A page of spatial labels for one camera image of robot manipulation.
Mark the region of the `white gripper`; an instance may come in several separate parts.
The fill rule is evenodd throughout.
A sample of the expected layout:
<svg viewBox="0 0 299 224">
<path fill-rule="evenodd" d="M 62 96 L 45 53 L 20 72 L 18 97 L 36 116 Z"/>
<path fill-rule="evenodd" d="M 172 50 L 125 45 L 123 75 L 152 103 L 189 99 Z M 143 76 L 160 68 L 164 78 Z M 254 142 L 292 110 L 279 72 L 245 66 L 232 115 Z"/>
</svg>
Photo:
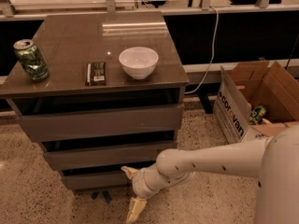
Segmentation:
<svg viewBox="0 0 299 224">
<path fill-rule="evenodd" d="M 126 224 L 133 224 L 146 207 L 146 199 L 165 187 L 165 177 L 158 172 L 156 165 L 140 170 L 128 166 L 122 166 L 121 169 L 132 180 L 133 191 L 138 196 L 131 198 L 126 218 Z"/>
</svg>

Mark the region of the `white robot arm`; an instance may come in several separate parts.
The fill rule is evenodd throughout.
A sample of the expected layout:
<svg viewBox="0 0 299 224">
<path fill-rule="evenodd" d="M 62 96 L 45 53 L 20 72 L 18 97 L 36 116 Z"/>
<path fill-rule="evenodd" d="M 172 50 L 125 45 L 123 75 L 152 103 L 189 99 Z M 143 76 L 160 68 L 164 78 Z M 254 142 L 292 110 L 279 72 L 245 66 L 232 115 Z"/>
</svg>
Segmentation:
<svg viewBox="0 0 299 224">
<path fill-rule="evenodd" d="M 197 172 L 254 177 L 258 180 L 254 224 L 299 222 L 299 126 L 274 136 L 197 150 L 167 149 L 147 168 L 121 168 L 132 180 L 126 224 L 132 224 L 147 199 L 182 184 Z"/>
</svg>

